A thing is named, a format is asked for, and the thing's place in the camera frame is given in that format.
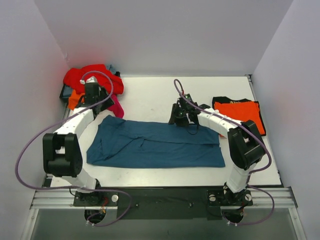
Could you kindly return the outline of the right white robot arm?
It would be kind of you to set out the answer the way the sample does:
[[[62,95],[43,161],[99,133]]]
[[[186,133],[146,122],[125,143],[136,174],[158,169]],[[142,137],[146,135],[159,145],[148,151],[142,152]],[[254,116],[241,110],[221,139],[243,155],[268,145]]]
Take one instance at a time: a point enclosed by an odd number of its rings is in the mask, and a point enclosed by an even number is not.
[[[225,183],[223,199],[229,205],[241,199],[248,186],[251,171],[266,154],[266,147],[252,120],[240,121],[219,113],[206,104],[197,106],[189,94],[172,105],[169,124],[186,127],[190,123],[209,128],[228,140],[233,167]]]

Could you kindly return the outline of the teal blue t shirt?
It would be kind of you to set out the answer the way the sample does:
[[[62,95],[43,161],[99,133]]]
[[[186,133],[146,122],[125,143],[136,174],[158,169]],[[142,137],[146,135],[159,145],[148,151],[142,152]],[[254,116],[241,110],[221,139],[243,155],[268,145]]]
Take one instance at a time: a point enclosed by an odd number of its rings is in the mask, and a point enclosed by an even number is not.
[[[219,135],[207,127],[178,127],[111,115],[99,124],[86,162],[130,169],[225,167]]]

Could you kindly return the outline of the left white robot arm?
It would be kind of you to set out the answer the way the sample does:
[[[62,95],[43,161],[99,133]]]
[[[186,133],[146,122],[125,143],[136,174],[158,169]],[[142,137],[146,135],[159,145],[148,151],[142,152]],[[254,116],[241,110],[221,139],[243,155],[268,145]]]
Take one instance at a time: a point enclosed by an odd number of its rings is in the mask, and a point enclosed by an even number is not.
[[[84,102],[53,133],[42,138],[43,168],[45,173],[61,178],[85,194],[91,206],[98,206],[103,193],[97,190],[99,181],[83,169],[83,156],[79,138],[97,115],[114,104],[111,96],[97,82],[84,84]]]

